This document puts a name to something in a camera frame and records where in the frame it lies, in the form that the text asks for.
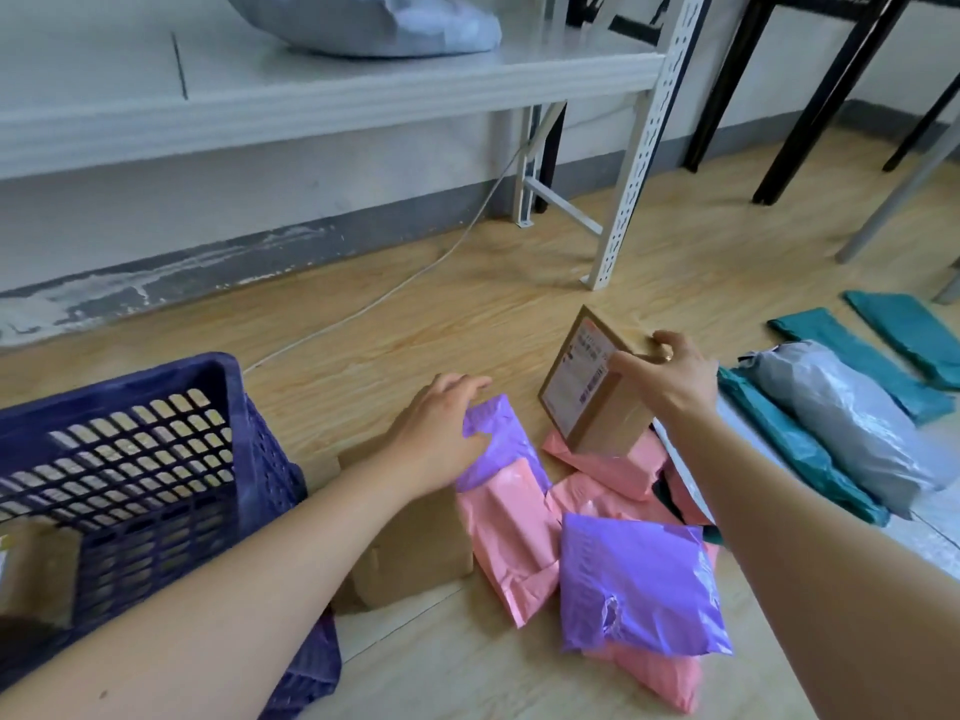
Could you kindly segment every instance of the white plastic bag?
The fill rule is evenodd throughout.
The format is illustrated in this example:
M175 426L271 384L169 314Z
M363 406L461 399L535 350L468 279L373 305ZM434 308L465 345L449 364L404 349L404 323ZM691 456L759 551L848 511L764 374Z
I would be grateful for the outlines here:
M460 0L229 0L246 22L314 53L425 58L500 44L496 15Z
M954 453L920 433L877 382L820 343L751 352L740 368L822 442L853 482L901 518L911 520L921 493L941 491L960 474Z

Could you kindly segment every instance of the brown cardboard box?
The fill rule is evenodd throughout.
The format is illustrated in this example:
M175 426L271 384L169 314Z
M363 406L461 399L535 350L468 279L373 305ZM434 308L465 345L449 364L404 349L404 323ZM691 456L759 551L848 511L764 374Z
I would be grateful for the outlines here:
M379 435L340 454L346 470L376 452ZM457 512L452 486L420 497L397 513L354 564L334 597L342 614L363 607L378 609L469 575L474 548Z
M0 524L0 661L70 628L80 541L43 518Z
M538 395L574 452L626 455L653 423L636 388L607 371L607 360L618 350L666 358L663 347L640 326L615 324L582 306Z

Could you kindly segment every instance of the purple plastic basket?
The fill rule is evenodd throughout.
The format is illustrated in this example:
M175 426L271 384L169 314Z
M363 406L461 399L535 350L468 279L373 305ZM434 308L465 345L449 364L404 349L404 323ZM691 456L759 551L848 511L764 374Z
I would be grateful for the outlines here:
M0 410L0 524L46 516L83 536L73 628L0 666L0 690L305 497L229 354ZM296 715L340 670L328 611L262 717Z

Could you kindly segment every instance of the white metal shelf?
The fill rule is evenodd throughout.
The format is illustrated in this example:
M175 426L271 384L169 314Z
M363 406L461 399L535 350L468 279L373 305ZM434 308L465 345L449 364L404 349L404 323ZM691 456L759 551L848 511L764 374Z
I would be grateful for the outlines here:
M170 27L0 35L14 61L0 69L0 180L636 92L664 62L612 33L587 42L530 18L504 21L493 52L393 61L291 52L225 2Z

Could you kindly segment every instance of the person's left hand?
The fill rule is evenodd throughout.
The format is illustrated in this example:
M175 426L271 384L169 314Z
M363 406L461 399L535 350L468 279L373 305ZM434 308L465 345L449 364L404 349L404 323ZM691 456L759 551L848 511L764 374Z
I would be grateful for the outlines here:
M463 436L464 414L489 376L438 374L387 433L381 455L408 481L411 499L449 485L484 453L490 435Z

